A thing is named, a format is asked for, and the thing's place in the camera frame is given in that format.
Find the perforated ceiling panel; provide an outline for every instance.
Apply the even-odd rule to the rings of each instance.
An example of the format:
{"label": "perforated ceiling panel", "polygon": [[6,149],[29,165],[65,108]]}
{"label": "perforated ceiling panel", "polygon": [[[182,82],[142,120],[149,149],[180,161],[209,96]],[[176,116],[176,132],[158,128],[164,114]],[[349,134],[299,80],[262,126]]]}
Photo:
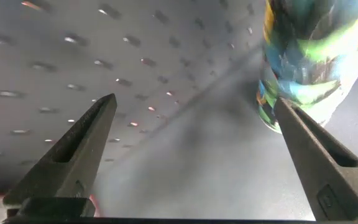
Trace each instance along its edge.
{"label": "perforated ceiling panel", "polygon": [[244,0],[0,0],[0,188],[109,93],[118,108],[100,169],[119,160],[259,43],[263,10]]}

